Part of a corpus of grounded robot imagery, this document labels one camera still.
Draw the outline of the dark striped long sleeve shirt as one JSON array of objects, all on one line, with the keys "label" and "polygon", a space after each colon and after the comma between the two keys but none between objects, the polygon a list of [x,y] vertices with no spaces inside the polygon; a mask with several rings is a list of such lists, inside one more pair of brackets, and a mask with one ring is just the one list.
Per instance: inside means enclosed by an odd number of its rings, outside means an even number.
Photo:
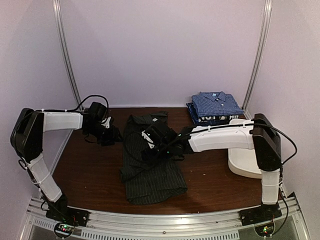
[{"label": "dark striped long sleeve shirt", "polygon": [[157,120],[167,123],[168,112],[130,115],[124,126],[120,179],[125,185],[126,199],[133,205],[157,204],[188,190],[182,171],[174,161],[147,164],[142,160],[141,151],[148,144],[141,132]]}]

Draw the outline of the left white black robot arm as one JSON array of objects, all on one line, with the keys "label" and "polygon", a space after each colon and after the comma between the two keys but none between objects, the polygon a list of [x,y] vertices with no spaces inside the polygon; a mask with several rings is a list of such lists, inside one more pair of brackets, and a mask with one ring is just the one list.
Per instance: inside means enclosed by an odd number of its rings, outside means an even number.
[{"label": "left white black robot arm", "polygon": [[47,168],[43,154],[44,133],[62,130],[82,130],[85,136],[94,136],[101,146],[122,142],[120,130],[113,125],[109,106],[93,102],[89,108],[65,110],[34,110],[23,108],[10,136],[14,148],[33,183],[40,189],[49,210],[61,222],[72,218],[68,200]]}]

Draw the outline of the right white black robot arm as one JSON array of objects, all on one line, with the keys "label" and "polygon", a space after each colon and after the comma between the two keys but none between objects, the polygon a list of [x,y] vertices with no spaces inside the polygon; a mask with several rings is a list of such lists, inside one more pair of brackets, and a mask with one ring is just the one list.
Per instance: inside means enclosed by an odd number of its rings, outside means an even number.
[{"label": "right white black robot arm", "polygon": [[140,135],[148,145],[141,151],[142,160],[147,163],[220,149],[254,152],[262,190],[256,216],[266,221],[278,209],[283,168],[281,138],[263,114],[256,114],[252,120],[233,119],[225,125],[187,126],[180,132],[156,120]]}]

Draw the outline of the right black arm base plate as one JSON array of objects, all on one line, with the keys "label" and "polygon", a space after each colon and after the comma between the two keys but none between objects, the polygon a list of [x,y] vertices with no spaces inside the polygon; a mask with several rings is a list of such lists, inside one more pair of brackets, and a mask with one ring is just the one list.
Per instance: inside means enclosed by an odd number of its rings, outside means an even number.
[{"label": "right black arm base plate", "polygon": [[282,216],[279,204],[262,204],[257,207],[239,211],[242,226],[254,225],[261,222],[271,221]]}]

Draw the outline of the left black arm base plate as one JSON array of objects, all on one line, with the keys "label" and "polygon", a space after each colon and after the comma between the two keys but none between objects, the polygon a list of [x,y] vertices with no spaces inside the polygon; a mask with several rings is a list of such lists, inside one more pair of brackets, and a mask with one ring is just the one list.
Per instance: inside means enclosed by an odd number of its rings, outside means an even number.
[{"label": "left black arm base plate", "polygon": [[56,209],[50,206],[45,216],[49,219],[66,223],[75,227],[86,227],[89,219],[89,212],[86,210],[67,207],[66,209]]}]

